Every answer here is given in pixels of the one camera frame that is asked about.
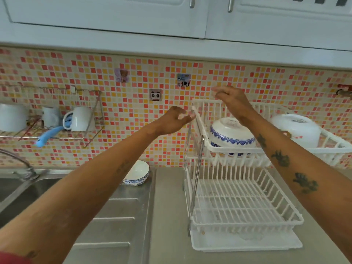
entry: tattoo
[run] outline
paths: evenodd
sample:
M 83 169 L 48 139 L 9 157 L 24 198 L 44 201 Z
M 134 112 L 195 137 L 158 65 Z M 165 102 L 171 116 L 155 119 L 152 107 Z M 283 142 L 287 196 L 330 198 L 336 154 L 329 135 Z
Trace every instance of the tattoo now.
M 30 251 L 25 257 L 26 258 L 35 258 L 38 255 L 38 252 L 35 252 L 34 250 Z
M 304 187 L 302 193 L 309 194 L 318 190 L 318 183 L 316 181 L 308 181 L 308 178 L 303 173 L 295 173 L 296 178 L 293 179 L 294 182 L 299 183 L 301 187 Z
M 266 143 L 265 143 L 266 140 L 260 133 L 259 133 L 259 136 L 257 137 L 257 141 L 262 148 L 266 148 Z
M 275 154 L 271 157 L 275 157 L 281 167 L 288 167 L 290 165 L 290 158 L 288 155 L 282 155 L 281 150 L 275 151 Z
M 126 173 L 132 168 L 133 164 L 124 160 L 122 164 L 117 168 L 116 173 Z

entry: forearm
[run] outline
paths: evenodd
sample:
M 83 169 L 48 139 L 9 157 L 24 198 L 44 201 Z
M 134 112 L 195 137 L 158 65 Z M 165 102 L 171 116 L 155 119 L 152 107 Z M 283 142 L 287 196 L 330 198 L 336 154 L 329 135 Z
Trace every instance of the forearm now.
M 260 142 L 292 192 L 352 261 L 352 181 L 258 114 L 245 125 Z
M 62 263 L 78 235 L 157 137 L 149 124 L 69 173 L 0 230 L 0 251 Z

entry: blue and white bowl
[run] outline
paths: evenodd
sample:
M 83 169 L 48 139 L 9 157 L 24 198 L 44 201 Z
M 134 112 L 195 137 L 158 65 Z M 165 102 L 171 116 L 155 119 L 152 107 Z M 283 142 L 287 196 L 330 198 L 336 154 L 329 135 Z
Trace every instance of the blue and white bowl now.
M 128 185 L 138 186 L 143 184 L 149 176 L 149 165 L 147 162 L 137 160 L 131 170 L 127 173 L 123 182 Z
M 253 148 L 256 146 L 254 135 L 235 118 L 222 118 L 214 121 L 210 126 L 209 139 L 214 147 Z

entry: person's left arm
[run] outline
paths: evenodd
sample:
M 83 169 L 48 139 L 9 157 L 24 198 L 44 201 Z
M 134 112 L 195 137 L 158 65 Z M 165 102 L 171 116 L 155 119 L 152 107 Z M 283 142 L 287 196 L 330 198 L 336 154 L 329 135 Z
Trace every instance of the person's left arm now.
M 158 120 L 57 182 L 0 229 L 0 252 L 28 257 L 34 264 L 62 263 L 147 146 L 159 135 L 177 132 L 194 119 L 188 115 L 179 120 L 184 113 L 180 107 L 171 107 Z

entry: white dish rack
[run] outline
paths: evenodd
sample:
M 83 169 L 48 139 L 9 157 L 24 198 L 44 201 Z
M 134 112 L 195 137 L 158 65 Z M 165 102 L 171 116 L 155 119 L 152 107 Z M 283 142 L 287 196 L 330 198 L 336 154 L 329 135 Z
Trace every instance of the white dish rack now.
M 277 104 L 251 104 L 267 120 L 292 113 Z M 259 144 L 212 146 L 211 124 L 231 113 L 222 101 L 208 99 L 193 99 L 192 110 L 196 120 L 188 129 L 184 190 L 193 248 L 205 252 L 301 248 L 293 228 L 303 224 L 303 217 L 265 169 L 271 161 Z M 334 166 L 352 152 L 352 145 L 321 129 L 319 147 L 308 151 Z
M 271 103 L 251 102 L 254 109 L 266 120 L 278 114 L 294 114 L 288 108 Z M 204 137 L 203 154 L 209 158 L 212 164 L 218 163 L 231 166 L 271 166 L 270 159 L 257 143 L 255 148 L 233 148 L 233 147 L 214 147 L 209 140 L 211 124 L 220 118 L 233 117 L 221 100 L 193 99 L 192 110 L 196 113 L 196 121 L 191 125 L 191 135 L 194 142 L 200 144 Z M 331 166 L 335 166 L 346 153 L 352 152 L 352 145 L 344 139 L 321 128 L 319 145 L 317 148 L 308 148 L 308 151 L 322 159 Z

